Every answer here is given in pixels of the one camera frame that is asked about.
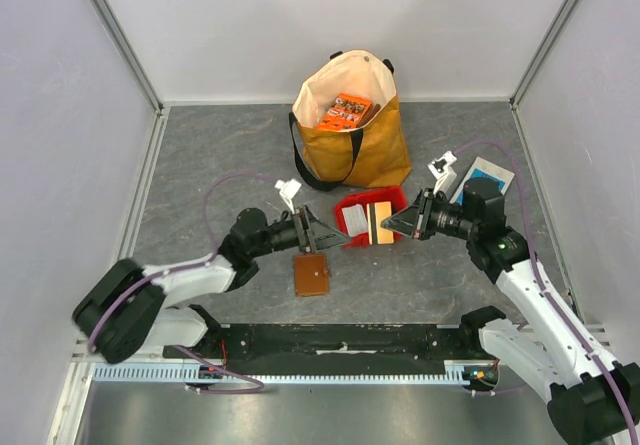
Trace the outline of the orange snack box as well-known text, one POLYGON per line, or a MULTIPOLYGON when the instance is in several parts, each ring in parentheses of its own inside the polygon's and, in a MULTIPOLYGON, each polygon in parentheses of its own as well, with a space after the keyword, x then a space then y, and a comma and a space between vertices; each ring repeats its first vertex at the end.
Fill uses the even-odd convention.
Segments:
POLYGON ((335 132, 354 130, 364 124, 372 106, 373 102, 367 98, 341 93, 328 107, 316 128, 335 132))

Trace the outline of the white card stack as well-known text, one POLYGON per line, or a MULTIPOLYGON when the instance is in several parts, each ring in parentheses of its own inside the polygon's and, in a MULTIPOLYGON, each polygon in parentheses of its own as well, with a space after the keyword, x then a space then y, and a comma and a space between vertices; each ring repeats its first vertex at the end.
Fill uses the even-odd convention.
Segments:
POLYGON ((367 216, 361 204, 344 207, 342 216, 350 237, 356 237, 368 232, 367 216))

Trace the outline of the brown leather card holder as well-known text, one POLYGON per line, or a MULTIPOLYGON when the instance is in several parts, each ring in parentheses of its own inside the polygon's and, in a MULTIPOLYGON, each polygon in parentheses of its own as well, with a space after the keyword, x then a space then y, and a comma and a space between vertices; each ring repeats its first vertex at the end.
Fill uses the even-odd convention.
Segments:
POLYGON ((293 269, 297 297, 316 297, 329 293, 330 272, 324 253, 295 256, 293 269))

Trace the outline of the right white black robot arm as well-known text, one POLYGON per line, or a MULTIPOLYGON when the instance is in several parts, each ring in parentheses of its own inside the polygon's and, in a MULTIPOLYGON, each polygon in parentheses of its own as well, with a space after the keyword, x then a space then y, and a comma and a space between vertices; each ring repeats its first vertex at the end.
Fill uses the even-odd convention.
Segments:
POLYGON ((484 307, 463 316, 459 349, 473 359, 487 353, 513 370, 545 403, 566 443, 591 444, 622 431, 638 443, 638 364, 622 364, 565 303, 527 239, 508 225, 496 181, 468 180, 461 203, 426 189, 382 225, 416 240, 443 234, 465 241, 471 262, 518 308, 535 337, 484 307))

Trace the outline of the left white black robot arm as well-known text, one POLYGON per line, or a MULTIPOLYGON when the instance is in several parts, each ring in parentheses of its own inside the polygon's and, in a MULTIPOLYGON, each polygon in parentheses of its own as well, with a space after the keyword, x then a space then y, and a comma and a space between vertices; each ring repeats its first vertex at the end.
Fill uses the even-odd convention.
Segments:
POLYGON ((220 334, 212 318, 194 309, 195 298, 243 287, 258 273, 259 257, 288 249, 316 257, 349 241, 307 206, 274 222, 258 208, 246 208, 210 255, 169 265, 116 261, 76 306, 72 320, 86 336, 88 352, 109 364, 174 344, 210 357, 220 334))

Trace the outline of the red plastic bin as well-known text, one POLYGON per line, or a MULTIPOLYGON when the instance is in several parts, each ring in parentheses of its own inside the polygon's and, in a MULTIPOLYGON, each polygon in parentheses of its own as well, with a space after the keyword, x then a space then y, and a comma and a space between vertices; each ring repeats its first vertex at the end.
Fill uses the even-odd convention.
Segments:
MULTIPOLYGON (((401 186, 391 186, 385 188, 372 189, 366 192, 350 194, 340 200, 333 207, 333 216, 338 229, 343 233, 348 233, 346 221, 343 214, 343 209, 352 207, 355 205, 361 205, 363 210, 366 209, 366 205, 375 202, 389 201, 391 204, 392 213, 399 212, 400 210, 408 206, 408 201, 401 186)), ((364 234, 352 236, 351 241, 344 245, 342 248, 366 248, 369 246, 368 231, 364 234)))

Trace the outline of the yellow tote bag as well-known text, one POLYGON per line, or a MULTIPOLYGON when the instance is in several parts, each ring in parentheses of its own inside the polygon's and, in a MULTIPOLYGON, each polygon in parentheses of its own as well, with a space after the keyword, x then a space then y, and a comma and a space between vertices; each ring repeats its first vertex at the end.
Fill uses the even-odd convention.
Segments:
POLYGON ((399 186, 411 171, 396 90, 394 67, 366 50, 336 52, 307 78, 288 116, 295 167, 306 185, 319 191, 339 186, 399 186), (341 94, 362 97, 376 109, 353 130, 318 128, 341 94))

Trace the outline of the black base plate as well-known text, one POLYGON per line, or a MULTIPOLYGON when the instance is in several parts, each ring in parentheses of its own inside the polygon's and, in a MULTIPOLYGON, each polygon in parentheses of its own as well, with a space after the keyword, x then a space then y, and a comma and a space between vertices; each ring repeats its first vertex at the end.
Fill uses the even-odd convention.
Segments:
POLYGON ((231 324, 189 349, 246 375, 439 374, 444 362, 489 362, 459 327, 431 324, 231 324))

